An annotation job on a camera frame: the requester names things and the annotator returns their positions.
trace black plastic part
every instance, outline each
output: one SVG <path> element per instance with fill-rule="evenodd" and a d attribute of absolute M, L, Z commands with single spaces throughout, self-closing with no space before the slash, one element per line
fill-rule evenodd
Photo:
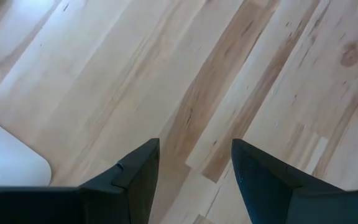
<path fill-rule="evenodd" d="M 358 223 L 358 191 L 345 192 L 241 139 L 232 162 L 253 224 Z"/>
<path fill-rule="evenodd" d="M 0 223 L 148 223 L 159 158 L 151 139 L 79 187 L 0 187 Z"/>

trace white plastic object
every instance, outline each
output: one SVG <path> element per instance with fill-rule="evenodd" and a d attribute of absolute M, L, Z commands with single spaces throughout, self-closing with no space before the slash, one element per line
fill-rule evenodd
<path fill-rule="evenodd" d="M 0 187 L 48 186 L 49 163 L 0 127 Z"/>

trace wood knot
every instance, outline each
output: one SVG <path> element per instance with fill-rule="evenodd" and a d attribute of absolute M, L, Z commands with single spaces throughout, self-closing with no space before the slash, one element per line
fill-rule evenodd
<path fill-rule="evenodd" d="M 351 67 L 358 62 L 358 41 L 350 42 L 344 46 L 341 65 Z"/>

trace wooden floor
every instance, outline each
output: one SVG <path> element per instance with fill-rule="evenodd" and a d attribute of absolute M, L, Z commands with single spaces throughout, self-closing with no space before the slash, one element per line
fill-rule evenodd
<path fill-rule="evenodd" d="M 0 125 L 52 185 L 159 137 L 150 223 L 250 223 L 232 138 L 358 189 L 358 0 L 0 0 Z"/>

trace wood grain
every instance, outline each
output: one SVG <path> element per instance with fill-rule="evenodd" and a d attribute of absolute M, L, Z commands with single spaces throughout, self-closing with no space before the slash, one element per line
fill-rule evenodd
<path fill-rule="evenodd" d="M 0 125 L 52 185 L 161 138 L 150 223 L 250 223 L 232 138 L 358 189 L 358 1 L 0 0 Z"/>

